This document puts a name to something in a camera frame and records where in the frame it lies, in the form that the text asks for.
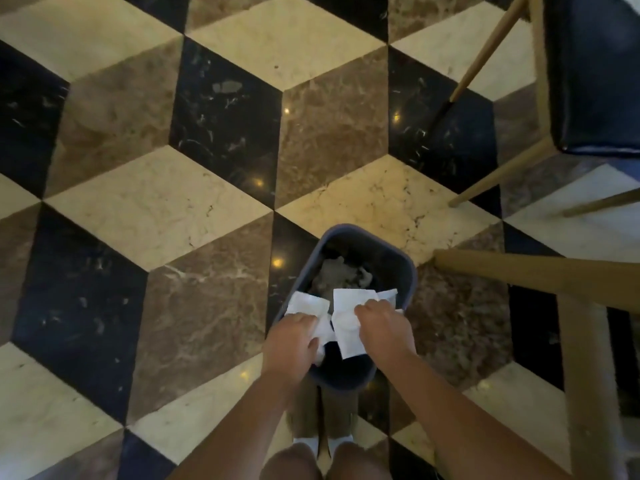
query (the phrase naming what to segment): white sock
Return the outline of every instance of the white sock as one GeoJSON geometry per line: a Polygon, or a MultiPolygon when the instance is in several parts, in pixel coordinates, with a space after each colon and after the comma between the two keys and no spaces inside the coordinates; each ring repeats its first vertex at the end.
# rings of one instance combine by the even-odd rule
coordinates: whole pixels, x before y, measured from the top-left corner
{"type": "Polygon", "coordinates": [[[343,436],[341,438],[327,438],[327,443],[329,443],[329,456],[333,458],[335,455],[335,451],[338,449],[343,443],[353,443],[353,435],[343,436]]]}
{"type": "Polygon", "coordinates": [[[317,436],[313,438],[293,438],[293,444],[302,443],[311,448],[314,456],[318,458],[318,448],[320,446],[320,440],[317,436]]]}

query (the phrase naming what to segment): forearm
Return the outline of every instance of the forearm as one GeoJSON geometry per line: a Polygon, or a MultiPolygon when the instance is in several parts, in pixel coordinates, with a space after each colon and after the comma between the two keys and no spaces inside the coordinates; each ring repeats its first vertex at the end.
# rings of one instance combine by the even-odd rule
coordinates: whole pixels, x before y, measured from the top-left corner
{"type": "Polygon", "coordinates": [[[256,380],[170,480],[256,479],[296,386],[278,374],[256,380]]]}
{"type": "Polygon", "coordinates": [[[451,480],[566,480],[564,470],[407,352],[381,366],[436,446],[451,480]]]}

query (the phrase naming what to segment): marble floor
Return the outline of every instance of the marble floor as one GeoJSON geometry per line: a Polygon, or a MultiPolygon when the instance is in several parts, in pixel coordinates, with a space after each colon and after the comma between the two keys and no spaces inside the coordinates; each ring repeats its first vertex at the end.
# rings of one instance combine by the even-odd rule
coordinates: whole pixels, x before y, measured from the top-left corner
{"type": "MultiPolygon", "coordinates": [[[[570,469],[555,297],[430,261],[640,261],[640,204],[556,217],[637,167],[558,155],[446,206],[538,138],[524,19],[425,132],[509,1],[0,0],[0,477],[165,478],[338,223],[415,262],[420,355],[570,469]]],[[[630,318],[609,316],[633,403],[630,318]]],[[[382,374],[359,408],[395,478],[436,478],[382,374]]],[[[290,440],[281,422],[270,454],[290,440]]]]}

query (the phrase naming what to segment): chair seat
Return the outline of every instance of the chair seat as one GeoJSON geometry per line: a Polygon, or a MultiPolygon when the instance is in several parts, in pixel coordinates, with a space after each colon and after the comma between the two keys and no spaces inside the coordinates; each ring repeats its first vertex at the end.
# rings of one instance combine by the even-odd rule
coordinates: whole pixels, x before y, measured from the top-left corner
{"type": "Polygon", "coordinates": [[[544,1],[556,147],[640,157],[640,15],[624,0],[544,1]]]}

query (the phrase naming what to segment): trash can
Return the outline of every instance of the trash can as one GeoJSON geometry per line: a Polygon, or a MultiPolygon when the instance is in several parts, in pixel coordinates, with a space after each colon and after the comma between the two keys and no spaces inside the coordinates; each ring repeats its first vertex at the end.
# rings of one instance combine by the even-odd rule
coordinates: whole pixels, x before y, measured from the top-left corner
{"type": "MultiPolygon", "coordinates": [[[[311,281],[320,271],[323,261],[338,256],[344,257],[349,265],[363,266],[373,275],[369,289],[378,292],[396,288],[396,307],[405,310],[409,306],[418,281],[418,274],[411,258],[360,227],[339,224],[331,227],[320,238],[278,311],[274,323],[284,316],[295,291],[308,292],[311,281]]],[[[368,355],[342,360],[336,342],[328,343],[324,351],[322,364],[319,367],[312,365],[309,370],[309,375],[318,385],[345,392],[359,389],[373,379],[376,366],[368,355]]]]}

